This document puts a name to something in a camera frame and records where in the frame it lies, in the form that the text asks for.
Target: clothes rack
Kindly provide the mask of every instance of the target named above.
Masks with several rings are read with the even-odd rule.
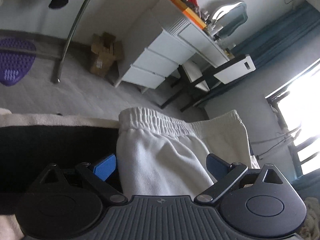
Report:
[[[53,77],[52,81],[54,83],[59,83],[60,80],[61,80],[61,72],[62,72],[63,63],[64,63],[64,60],[65,60],[65,57],[66,57],[70,42],[72,40],[72,37],[73,37],[73,35],[75,33],[75,30],[76,30],[78,24],[79,24],[79,21],[80,21],[82,15],[84,13],[84,10],[87,8],[89,2],[90,2],[90,0],[84,0],[84,2],[82,4],[82,6],[81,6],[76,18],[75,18],[75,20],[73,22],[73,25],[72,25],[72,27],[70,29],[68,38],[66,40],[66,43],[64,45],[64,48],[63,48],[63,51],[62,51],[61,55],[52,55],[50,53],[45,53],[43,51],[30,51],[30,50],[26,50],[26,49],[7,48],[7,47],[0,47],[0,50],[29,53],[29,54],[33,54],[33,55],[36,55],[36,56],[39,56],[39,57],[45,57],[45,58],[50,58],[50,59],[53,59],[53,60],[57,60],[59,62],[59,64],[57,64],[57,68],[55,69],[55,72],[53,74],[54,77]]]

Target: gray tile floor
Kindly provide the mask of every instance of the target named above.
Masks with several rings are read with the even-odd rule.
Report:
[[[166,81],[156,90],[141,94],[136,85],[122,82],[114,88],[112,81],[117,70],[112,69],[108,79],[88,72],[88,55],[71,49],[66,57],[60,84],[51,83],[54,62],[36,58],[29,73],[16,85],[0,85],[0,107],[12,113],[82,115],[117,120],[119,113],[129,107],[143,106],[168,116],[194,122],[205,119],[202,109],[192,107],[181,113],[179,108],[188,102],[188,95],[161,110],[162,104],[178,88],[172,89]]]

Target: purple foot massage mat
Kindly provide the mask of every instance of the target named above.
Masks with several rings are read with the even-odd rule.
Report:
[[[0,40],[0,47],[36,51],[32,42],[15,38]],[[35,54],[0,50],[0,83],[5,86],[15,85],[31,69],[35,58]]]

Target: white dresser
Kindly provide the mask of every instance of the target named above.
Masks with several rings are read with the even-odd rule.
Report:
[[[126,81],[155,89],[195,53],[214,67],[228,61],[223,50],[170,0],[160,0],[144,12],[122,43],[125,59],[118,62],[115,87]]]

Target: white pants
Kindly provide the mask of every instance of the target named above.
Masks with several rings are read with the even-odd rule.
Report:
[[[124,194],[196,195],[216,180],[206,169],[214,153],[228,163],[251,161],[246,129],[236,111],[209,121],[186,123],[147,108],[119,115],[117,162]]]

